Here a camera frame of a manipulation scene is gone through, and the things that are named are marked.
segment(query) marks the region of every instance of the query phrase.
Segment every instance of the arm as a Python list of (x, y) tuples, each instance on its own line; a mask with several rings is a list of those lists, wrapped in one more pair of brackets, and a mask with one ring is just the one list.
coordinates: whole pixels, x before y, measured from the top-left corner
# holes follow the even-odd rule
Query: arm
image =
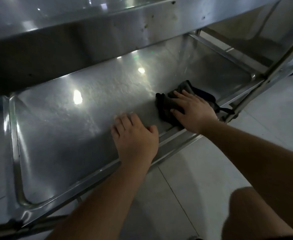
[(121, 165), (47, 240), (117, 239), (133, 198), (159, 147), (156, 126), (146, 129), (136, 114), (111, 128)]
[(187, 92), (176, 95), (185, 111), (172, 111), (180, 123), (212, 141), (293, 228), (293, 152), (219, 122), (199, 97)]

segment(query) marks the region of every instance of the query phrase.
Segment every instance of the hand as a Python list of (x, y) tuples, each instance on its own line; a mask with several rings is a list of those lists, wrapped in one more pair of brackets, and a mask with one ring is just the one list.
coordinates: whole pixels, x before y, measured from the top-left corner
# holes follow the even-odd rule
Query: hand
[(144, 127), (137, 114), (115, 118), (111, 133), (122, 164), (148, 163), (150, 166), (159, 149), (159, 132), (155, 125)]
[(208, 102), (201, 97), (194, 96), (185, 90), (182, 93), (174, 91), (178, 98), (173, 100), (184, 109), (185, 114), (176, 109), (171, 109), (171, 112), (185, 129), (201, 134), (207, 123), (217, 120), (217, 116)]

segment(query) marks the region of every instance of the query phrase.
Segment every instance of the person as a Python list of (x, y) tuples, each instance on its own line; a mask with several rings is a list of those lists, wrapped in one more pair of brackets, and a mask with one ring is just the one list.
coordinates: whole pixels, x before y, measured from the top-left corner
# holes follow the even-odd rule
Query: person
[[(293, 152), (217, 120), (209, 104), (186, 91), (175, 92), (184, 109), (171, 112), (189, 131), (212, 141), (252, 187), (230, 197), (222, 239), (293, 238)], [(116, 239), (133, 198), (159, 147), (156, 126), (145, 128), (132, 113), (116, 117), (111, 133), (121, 165), (47, 240)]]

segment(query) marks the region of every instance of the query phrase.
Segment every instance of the bare leg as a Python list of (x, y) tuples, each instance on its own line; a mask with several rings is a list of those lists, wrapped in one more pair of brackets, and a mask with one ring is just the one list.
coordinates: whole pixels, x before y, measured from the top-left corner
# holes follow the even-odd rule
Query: bare leg
[(282, 236), (293, 236), (293, 229), (252, 187), (237, 189), (232, 193), (222, 240), (264, 240)]

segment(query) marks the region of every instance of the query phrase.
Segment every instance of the person's right hand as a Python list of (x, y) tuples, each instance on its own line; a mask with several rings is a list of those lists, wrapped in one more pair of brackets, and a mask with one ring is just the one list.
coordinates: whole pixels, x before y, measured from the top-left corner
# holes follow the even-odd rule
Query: person's right hand
[(187, 129), (193, 133), (201, 134), (207, 123), (210, 121), (216, 121), (217, 116), (213, 108), (207, 101), (197, 95), (192, 95), (183, 90), (183, 94), (174, 91), (174, 94), (178, 97), (173, 100), (184, 109), (184, 113), (176, 109), (171, 109), (171, 113), (176, 119)]

